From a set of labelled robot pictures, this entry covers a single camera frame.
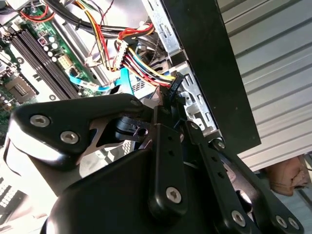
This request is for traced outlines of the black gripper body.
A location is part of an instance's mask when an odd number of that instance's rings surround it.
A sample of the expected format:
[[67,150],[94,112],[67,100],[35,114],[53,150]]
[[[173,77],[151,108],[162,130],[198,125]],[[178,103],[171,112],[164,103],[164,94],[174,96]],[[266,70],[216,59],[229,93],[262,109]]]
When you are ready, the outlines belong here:
[[67,188],[55,202],[44,234],[224,234],[216,198],[202,185],[197,150],[183,147],[188,210],[179,220],[157,220],[148,208],[151,159],[131,153]]

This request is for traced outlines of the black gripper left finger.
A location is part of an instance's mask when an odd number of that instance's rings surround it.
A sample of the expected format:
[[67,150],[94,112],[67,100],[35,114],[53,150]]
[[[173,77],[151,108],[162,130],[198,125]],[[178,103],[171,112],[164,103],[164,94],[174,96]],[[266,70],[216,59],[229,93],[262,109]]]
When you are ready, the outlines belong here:
[[19,150],[55,172],[75,169],[85,155],[103,146],[126,139],[138,142],[140,147],[131,153],[146,152],[151,159],[150,213],[180,218],[188,205],[180,134],[172,113],[175,101],[167,94],[160,99],[154,108],[130,94],[23,106],[12,114],[9,137]]

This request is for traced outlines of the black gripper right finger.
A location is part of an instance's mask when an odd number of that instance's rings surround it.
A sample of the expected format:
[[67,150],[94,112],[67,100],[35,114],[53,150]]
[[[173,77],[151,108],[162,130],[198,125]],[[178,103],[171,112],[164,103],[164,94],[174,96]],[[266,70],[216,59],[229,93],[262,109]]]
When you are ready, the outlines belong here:
[[208,179],[214,228],[219,234],[302,234],[304,228],[292,212],[220,139],[208,141],[201,129],[186,120],[185,98],[176,97],[175,117],[190,142],[201,177]]

